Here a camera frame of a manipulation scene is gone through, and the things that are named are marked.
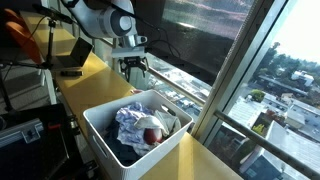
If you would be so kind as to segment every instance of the crumpled fabric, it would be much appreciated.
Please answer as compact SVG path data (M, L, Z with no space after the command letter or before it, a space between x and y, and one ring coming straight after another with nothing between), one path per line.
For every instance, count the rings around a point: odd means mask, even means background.
M134 124L136 128L161 129L162 136L167 137L181 129L178 117L155 110L154 115L141 117Z
M117 139L126 145L133 147L134 151L144 156L155 145L148 145L143 139L144 129L134 127L134 123L141 117L153 115L153 111L146 108L140 102L134 102L118 110L115 120L119 122L119 133Z
M160 128L163 137L168 137L181 129L178 117L158 110L153 112L140 102L119 109L115 119L120 124L117 139L122 144L132 146L140 156L144 156L159 145L159 143L148 145L144 141L145 128Z

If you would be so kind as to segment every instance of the table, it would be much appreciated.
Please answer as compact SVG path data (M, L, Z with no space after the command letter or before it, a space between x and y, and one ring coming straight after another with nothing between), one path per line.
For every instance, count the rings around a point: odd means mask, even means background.
M26 24L32 31L40 17L37 14L22 12ZM45 56L48 46L49 27L46 22L39 26L34 35L41 53ZM57 26L53 38L52 54L71 52L75 38L63 28ZM81 68L82 77L61 77L54 73L60 91L65 97L71 111L78 117L78 124L87 138L86 124L82 115L87 108L107 103L131 95L134 89L117 75L95 54L90 53L85 65ZM141 179L241 179L227 165L214 156L209 150L186 133L177 145L158 164Z

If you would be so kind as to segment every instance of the white plastic bin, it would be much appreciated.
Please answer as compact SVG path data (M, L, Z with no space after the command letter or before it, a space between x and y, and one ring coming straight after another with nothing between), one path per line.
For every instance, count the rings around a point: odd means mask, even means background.
M149 109L166 112L162 108L164 105L179 118L181 129L131 166L123 166L104 142L101 134L114 120L116 112L133 102L141 102ZM86 118L89 144L97 155L98 160L114 180L139 179L179 143L192 123L192 118L188 114L154 90L148 90L87 109L84 111L84 117Z

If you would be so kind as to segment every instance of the black device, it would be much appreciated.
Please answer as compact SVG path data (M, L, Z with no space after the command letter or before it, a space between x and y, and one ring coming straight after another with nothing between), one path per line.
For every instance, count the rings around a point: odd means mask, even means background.
M84 65L93 45L79 37L70 55L53 56L51 69L79 68Z
M72 77L74 77L74 76L82 76L83 73L82 73L82 71L61 71L60 75L61 76L72 76Z

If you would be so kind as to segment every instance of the rooftop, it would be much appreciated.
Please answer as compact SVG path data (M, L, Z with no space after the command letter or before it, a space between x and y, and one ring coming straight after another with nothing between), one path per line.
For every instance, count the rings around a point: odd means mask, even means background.
M240 96L237 99L237 102L233 105L228 116L230 116L232 119L236 120L243 126L251 129L253 124L258 119L260 113L264 111L266 111L266 109L261 103L255 101L247 102L243 97ZM223 123L223 125L235 132L238 132L227 123Z
M303 76L305 78L308 78L308 79L313 79L313 76L309 75L309 74L306 74L306 72L304 71L295 71L294 72L295 75L298 75L298 76Z
M281 83L281 82L279 82L279 81L277 81L277 80L275 80L275 79L271 79L271 78L268 78L268 77L262 76L262 75L260 75L259 77L260 77L261 79L267 80L267 81L269 81L269 82L271 82L271 83L274 83L274 84L277 84L277 85L282 86L282 87L284 87L284 88L287 88L287 89L290 89L290 90L292 90L292 91L295 91L295 92L297 92L297 93L299 93L299 94L303 94L303 95L305 95L305 96L308 95L307 92L304 92L304 91L302 91L302 90L300 90L300 89L293 88L293 87L291 87L291 86L288 86L288 85L286 85L286 84L283 84L283 83Z
M277 103L277 104L279 104L279 105L281 105L281 106L284 106L284 107L287 106L287 105L284 104L283 102L278 101L276 96L271 95L271 94L268 94L268 93L266 93L266 92L264 92L264 93L265 93L265 95L264 95L264 98L265 98L265 99L268 99L269 101L272 101L272 102Z
M313 106L310 106L309 104L303 103L303 102L298 101L296 99L292 99L292 100L293 100L293 103L292 103L293 106L299 106L299 107L301 107L301 108L303 108L313 114L317 114L320 116L320 109L315 108Z
M305 118L302 114L297 113L291 109L286 112L286 116L294 121L297 121L301 124L305 124Z
M304 163L306 166L320 172L320 144L305 139L293 131L287 131L281 125L273 121L270 125L266 139L284 152L287 152ZM281 171L283 161L264 149L261 149L260 155L263 155L275 168ZM284 172L294 179L307 179L304 175L288 165L285 166Z

